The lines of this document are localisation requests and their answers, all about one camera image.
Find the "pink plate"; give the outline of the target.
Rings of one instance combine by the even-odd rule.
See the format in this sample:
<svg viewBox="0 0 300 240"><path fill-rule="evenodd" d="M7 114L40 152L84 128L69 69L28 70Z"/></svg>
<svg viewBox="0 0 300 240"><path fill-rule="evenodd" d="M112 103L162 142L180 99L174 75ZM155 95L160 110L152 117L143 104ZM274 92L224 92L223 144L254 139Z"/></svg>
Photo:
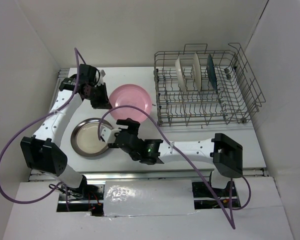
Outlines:
<svg viewBox="0 0 300 240"><path fill-rule="evenodd" d="M117 87L108 97L111 106L119 107L123 105L137 107L148 115L152 111L152 100L148 92L142 87L135 84L124 84ZM120 108L112 111L110 115L115 120L125 120L130 118L142 123L147 116L134 108Z"/></svg>

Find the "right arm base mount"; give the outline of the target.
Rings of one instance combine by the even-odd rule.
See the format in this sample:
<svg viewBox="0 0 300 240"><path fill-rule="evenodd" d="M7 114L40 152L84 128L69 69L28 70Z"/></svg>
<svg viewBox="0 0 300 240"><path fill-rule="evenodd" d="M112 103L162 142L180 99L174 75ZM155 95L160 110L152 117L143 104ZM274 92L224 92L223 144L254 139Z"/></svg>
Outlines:
<svg viewBox="0 0 300 240"><path fill-rule="evenodd" d="M207 186L202 180L195 179L191 181L192 184L192 194L195 210L205 210L205 209L220 209L218 202L209 191ZM232 182L232 188L230 188L231 183L228 182L226 188L212 188L217 198L220 200L222 205L228 209L230 205L230 192L232 192L232 207L239 208L241 206L239 197L236 191L236 186L234 181Z"/></svg>

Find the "blue floral plate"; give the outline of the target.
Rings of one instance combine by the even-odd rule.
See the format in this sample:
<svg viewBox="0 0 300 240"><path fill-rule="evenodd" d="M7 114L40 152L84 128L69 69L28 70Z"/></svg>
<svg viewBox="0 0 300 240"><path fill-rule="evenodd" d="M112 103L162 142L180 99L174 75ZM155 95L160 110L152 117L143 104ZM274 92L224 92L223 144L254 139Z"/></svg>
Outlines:
<svg viewBox="0 0 300 240"><path fill-rule="evenodd" d="M211 54L209 54L207 57L206 70L212 88L216 93L218 93L217 77L216 77L214 62Z"/></svg>

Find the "brown rimmed cream plate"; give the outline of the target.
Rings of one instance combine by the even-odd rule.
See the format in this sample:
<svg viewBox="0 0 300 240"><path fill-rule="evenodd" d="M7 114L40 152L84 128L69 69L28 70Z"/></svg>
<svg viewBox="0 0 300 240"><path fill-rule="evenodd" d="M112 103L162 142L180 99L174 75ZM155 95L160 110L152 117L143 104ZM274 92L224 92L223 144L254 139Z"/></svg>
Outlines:
<svg viewBox="0 0 300 240"><path fill-rule="evenodd" d="M88 118L81 121L72 131L70 143L72 149L82 157L97 157L105 153L109 148L102 140L98 139L98 127L113 126L106 120L100 118Z"/></svg>

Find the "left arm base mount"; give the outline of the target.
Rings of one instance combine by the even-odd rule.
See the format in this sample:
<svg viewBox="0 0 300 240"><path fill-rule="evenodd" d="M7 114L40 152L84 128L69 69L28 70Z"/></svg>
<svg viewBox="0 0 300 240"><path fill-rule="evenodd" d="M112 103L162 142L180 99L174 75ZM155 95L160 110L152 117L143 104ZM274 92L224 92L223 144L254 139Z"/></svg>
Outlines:
<svg viewBox="0 0 300 240"><path fill-rule="evenodd" d="M87 184L80 188L70 188L61 184L56 188L58 213L87 212L95 217L104 215L104 184Z"/></svg>

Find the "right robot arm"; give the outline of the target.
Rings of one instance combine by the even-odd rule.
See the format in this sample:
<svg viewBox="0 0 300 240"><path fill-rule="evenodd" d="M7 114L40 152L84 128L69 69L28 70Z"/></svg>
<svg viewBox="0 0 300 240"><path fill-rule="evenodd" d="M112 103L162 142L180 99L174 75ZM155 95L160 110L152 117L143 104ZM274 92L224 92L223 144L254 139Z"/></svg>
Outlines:
<svg viewBox="0 0 300 240"><path fill-rule="evenodd" d="M120 128L100 131L100 137L109 148L118 148L133 161L146 165L187 161L214 166L208 190L220 196L232 179L243 177L243 147L223 133L199 141L169 141L164 139L141 139L138 137L140 123L130 118L118 120Z"/></svg>

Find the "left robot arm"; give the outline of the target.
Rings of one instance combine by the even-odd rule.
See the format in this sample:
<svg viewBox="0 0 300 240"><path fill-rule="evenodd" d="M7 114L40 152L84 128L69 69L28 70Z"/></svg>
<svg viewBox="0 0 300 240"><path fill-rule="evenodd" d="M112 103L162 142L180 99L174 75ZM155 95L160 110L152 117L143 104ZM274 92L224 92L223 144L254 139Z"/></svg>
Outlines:
<svg viewBox="0 0 300 240"><path fill-rule="evenodd" d="M25 136L20 142L27 167L64 183L78 200L89 193L87 179L68 165L68 157L60 148L61 141L73 114L84 100L89 100L94 109L111 108L104 76L103 70L80 64L78 74L60 83L49 116L33 136Z"/></svg>

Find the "cream plate with tree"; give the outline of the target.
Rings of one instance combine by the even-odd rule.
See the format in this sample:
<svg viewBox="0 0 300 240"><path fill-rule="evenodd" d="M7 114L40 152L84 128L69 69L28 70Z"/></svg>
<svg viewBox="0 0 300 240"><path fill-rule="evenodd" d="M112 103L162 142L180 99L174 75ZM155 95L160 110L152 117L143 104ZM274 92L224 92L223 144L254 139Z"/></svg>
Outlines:
<svg viewBox="0 0 300 240"><path fill-rule="evenodd" d="M201 72L200 59L197 53L193 55L192 76L193 76L194 84L197 90L200 92L202 90L202 72Z"/></svg>

